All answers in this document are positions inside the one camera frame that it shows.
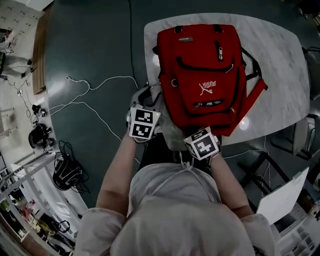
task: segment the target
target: zipper pull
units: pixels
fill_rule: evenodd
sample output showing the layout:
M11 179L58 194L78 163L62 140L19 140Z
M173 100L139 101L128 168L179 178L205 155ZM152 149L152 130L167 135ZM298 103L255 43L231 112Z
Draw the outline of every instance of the zipper pull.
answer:
M227 72L225 72L225 73L228 73L230 70L232 70L234 68L234 65L232 64L231 65L231 67L230 67L230 69L227 71Z
M219 47L219 59L222 60L224 57L222 56L222 47Z
M192 110L196 110L196 109L199 108L200 106L202 106L202 103L201 103L201 102L199 102L197 105L195 105Z

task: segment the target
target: backpack zipper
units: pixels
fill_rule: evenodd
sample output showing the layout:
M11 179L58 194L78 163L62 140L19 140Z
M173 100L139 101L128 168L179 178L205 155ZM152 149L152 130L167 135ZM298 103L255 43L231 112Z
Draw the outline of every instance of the backpack zipper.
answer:
M196 104L196 105L193 107L192 110L196 110L196 109L199 108L200 106L202 106L202 103L201 103L201 102L199 102L198 104Z
M187 70L196 70L196 71L209 71L209 72L229 72L234 67L234 59L232 58L232 64L230 66L222 67L222 68L211 68L211 67L199 67L199 66L191 66L185 64L181 57L176 57L176 62L180 65L181 68Z
M216 56L218 57L218 61L223 61L224 57L222 55L222 47L220 46L219 41L214 40L214 45L216 49Z
M232 70L234 68L234 65L232 64L231 65L231 67L230 67L230 69L227 71L227 72L225 72L225 73L228 73L230 70Z
M195 103L194 104L194 108L198 108L200 106L202 107L214 107L214 106L217 106L219 104L221 104L224 100L223 99L214 99L214 100L209 100L209 101L201 101L201 102L198 102L198 103Z
M224 113L224 112L228 112L228 111L232 111L234 114L236 114L237 112L234 109L234 103L236 101L237 95L238 95L238 90L239 90L239 69L237 69L236 72L236 84L235 84L235 90L234 90L234 94L233 94L233 99L232 102L230 104L230 107L225 109L225 110L221 110L221 111L216 111L216 112L210 112L210 113ZM202 102L198 102L194 108L192 110L196 110L197 108L199 108L200 106L202 106L203 103Z

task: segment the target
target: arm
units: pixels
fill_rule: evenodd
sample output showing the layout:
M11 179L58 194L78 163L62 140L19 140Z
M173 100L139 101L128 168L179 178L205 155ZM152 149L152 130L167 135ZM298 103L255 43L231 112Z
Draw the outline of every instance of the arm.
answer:
M127 132L104 176L96 207L127 216L136 149L135 140Z
M239 218L252 215L245 191L220 154L212 158L210 167L222 202Z

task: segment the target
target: red backpack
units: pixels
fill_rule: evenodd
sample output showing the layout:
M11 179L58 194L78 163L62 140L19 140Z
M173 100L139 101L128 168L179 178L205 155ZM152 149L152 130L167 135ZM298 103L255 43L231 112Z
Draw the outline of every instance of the red backpack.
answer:
M232 25L186 25L159 32L159 79L172 121L180 128L210 126L229 136L263 89L258 62L241 47ZM242 53L252 59L246 76ZM247 80L259 76L247 97Z

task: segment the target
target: white paper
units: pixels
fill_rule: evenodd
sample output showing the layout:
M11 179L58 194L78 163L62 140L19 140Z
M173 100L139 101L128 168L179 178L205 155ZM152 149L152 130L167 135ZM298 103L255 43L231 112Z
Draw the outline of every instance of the white paper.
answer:
M305 184L309 167L296 174L291 181L260 200L257 214L264 215L270 225L289 214Z

